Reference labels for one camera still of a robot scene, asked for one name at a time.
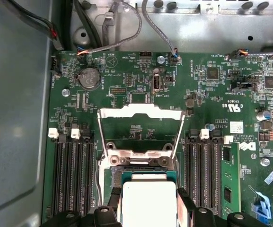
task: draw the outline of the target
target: grey metal panel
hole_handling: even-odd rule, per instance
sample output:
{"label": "grey metal panel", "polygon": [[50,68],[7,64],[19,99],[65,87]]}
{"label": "grey metal panel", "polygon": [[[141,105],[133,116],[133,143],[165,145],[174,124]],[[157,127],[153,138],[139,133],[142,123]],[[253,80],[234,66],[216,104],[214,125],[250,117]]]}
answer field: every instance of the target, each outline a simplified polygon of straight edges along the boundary
{"label": "grey metal panel", "polygon": [[[20,0],[48,18],[49,0]],[[38,226],[46,137],[47,38],[0,6],[0,227]]]}
{"label": "grey metal panel", "polygon": [[[104,14],[113,1],[89,1],[96,6],[87,12],[95,20],[97,29],[101,33]],[[269,1],[269,6],[261,11],[257,6],[266,2],[265,0],[251,0],[253,7],[244,11],[241,11],[241,6],[247,1],[176,0],[177,9],[167,11],[166,5],[172,1],[164,0],[164,7],[156,10],[153,8],[154,0],[149,0],[147,11],[180,52],[224,54],[238,48],[249,48],[252,52],[256,52],[263,46],[273,45],[273,0]],[[132,6],[137,3],[138,11],[141,12],[142,0],[126,2]],[[115,26],[110,28],[110,43],[133,35],[138,26],[138,20],[132,12],[122,7],[119,7],[118,11],[115,16]],[[71,33],[73,34],[79,26],[81,23],[73,12]],[[248,36],[252,36],[253,40],[249,41]],[[168,48],[143,19],[140,35],[120,46],[118,50],[168,51]]]}

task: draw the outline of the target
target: motherboard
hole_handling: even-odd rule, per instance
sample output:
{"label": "motherboard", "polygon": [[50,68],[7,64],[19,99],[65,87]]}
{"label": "motherboard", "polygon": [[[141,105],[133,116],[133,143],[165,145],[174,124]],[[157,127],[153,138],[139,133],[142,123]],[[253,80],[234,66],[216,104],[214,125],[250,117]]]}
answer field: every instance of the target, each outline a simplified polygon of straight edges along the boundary
{"label": "motherboard", "polygon": [[[104,172],[98,111],[152,104],[184,112],[176,150],[177,185],[196,206],[226,218],[243,211],[273,226],[273,58],[167,52],[98,52],[52,58],[43,222],[64,210],[85,215],[106,204],[126,170]],[[145,114],[102,120],[111,147],[171,150],[179,123]]]}

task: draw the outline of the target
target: black ram slot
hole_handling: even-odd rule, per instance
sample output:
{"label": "black ram slot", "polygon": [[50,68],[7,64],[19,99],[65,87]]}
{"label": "black ram slot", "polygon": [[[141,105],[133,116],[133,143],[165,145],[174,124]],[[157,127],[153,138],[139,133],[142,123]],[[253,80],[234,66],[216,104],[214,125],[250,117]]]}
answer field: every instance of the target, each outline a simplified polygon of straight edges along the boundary
{"label": "black ram slot", "polygon": [[185,189],[196,206],[200,205],[200,147],[196,138],[185,139]]}
{"label": "black ram slot", "polygon": [[54,149],[54,171],[53,171],[53,191],[52,191],[52,216],[56,215],[58,213],[58,200],[59,200],[59,191],[57,189],[57,185],[59,185],[59,178],[58,178],[58,172],[59,172],[59,165],[58,160],[59,160],[59,155],[60,155],[60,148],[62,144],[56,142],[55,143],[55,149]]}
{"label": "black ram slot", "polygon": [[194,174],[192,177],[192,182],[194,183],[193,187],[193,201],[196,206],[200,206],[200,179],[201,179],[201,169],[200,169],[200,144],[195,143],[192,146],[193,152],[193,161],[194,165],[192,169]]}
{"label": "black ram slot", "polygon": [[212,146],[212,207],[215,215],[221,215],[221,147],[219,143]]}
{"label": "black ram slot", "polygon": [[67,185],[67,162],[68,162],[68,144],[57,143],[56,157],[55,157],[55,184],[53,186],[54,199],[53,199],[53,214],[66,210],[66,185]]}
{"label": "black ram slot", "polygon": [[191,154],[191,144],[186,141],[185,143],[185,190],[188,195],[191,195],[191,166],[192,166],[192,154]]}
{"label": "black ram slot", "polygon": [[85,213],[88,213],[92,207],[92,198],[93,198],[93,179],[94,179],[94,146],[93,143],[86,144],[86,163],[85,163]]}
{"label": "black ram slot", "polygon": [[201,206],[211,208],[211,149],[208,141],[201,144]]}
{"label": "black ram slot", "polygon": [[78,144],[77,152],[77,190],[76,190],[76,207],[75,210],[80,212],[81,216],[84,216],[84,145]]}
{"label": "black ram slot", "polygon": [[76,204],[76,153],[78,143],[69,144],[67,168],[66,210],[74,210]]}

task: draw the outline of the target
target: red wire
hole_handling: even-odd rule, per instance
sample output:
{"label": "red wire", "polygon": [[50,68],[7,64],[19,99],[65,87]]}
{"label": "red wire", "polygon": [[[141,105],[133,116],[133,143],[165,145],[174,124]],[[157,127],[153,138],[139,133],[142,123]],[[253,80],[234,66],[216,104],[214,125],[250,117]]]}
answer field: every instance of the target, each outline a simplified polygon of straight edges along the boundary
{"label": "red wire", "polygon": [[57,37],[57,33],[56,33],[56,31],[51,30],[51,32],[52,32],[53,38],[56,38],[56,37]]}

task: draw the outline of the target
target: barcode sticker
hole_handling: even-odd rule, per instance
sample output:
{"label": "barcode sticker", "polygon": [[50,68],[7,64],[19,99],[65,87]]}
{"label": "barcode sticker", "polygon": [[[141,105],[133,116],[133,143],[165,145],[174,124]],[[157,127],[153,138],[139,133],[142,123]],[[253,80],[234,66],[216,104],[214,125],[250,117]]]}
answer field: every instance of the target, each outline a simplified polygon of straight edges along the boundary
{"label": "barcode sticker", "polygon": [[230,133],[243,134],[244,133],[244,122],[230,122]]}
{"label": "barcode sticker", "polygon": [[273,181],[273,171],[267,176],[267,178],[265,178],[264,182],[266,182],[267,184],[272,183]]}

